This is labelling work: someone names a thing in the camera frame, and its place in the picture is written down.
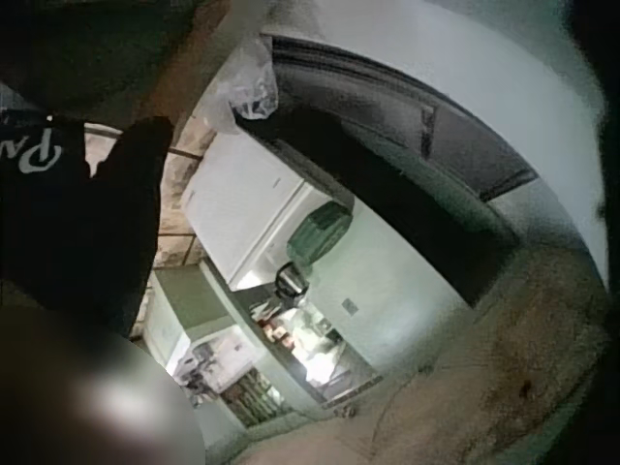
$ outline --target kitchen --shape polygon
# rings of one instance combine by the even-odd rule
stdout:
[[[228,425],[208,435],[213,457],[350,414],[374,387],[431,366],[474,319],[381,216],[285,159],[245,132],[216,136],[183,196],[208,258],[151,278],[144,340],[202,427]]]

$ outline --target white wall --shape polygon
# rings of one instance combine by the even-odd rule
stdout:
[[[344,237],[309,277],[308,300],[380,373],[415,369],[474,319],[474,311],[374,211],[360,201]],[[342,303],[358,308],[350,315]]]
[[[473,113],[547,183],[606,279],[605,225],[597,215],[603,200],[596,132],[602,98],[560,30],[561,5],[546,10],[521,0],[496,6],[485,1],[481,8],[475,0],[441,3],[283,2],[264,31],[382,62]],[[521,26],[512,24],[519,21]]]

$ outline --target white cabinet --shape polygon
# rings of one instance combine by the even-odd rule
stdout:
[[[232,290],[273,281],[286,243],[329,196],[245,133],[219,134],[184,195],[185,214]]]

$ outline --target cabinet door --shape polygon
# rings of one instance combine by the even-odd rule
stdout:
[[[439,107],[430,163],[448,170],[485,202],[536,177],[512,148],[480,123]]]
[[[302,183],[245,133],[215,138],[183,197],[190,224],[227,282]]]

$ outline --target ceiling tile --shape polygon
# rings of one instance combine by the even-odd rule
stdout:
[[[160,235],[153,267],[182,266],[191,244],[191,235]]]
[[[196,172],[197,160],[170,153],[162,179],[162,218],[159,232],[162,234],[193,233],[181,210],[181,196]]]

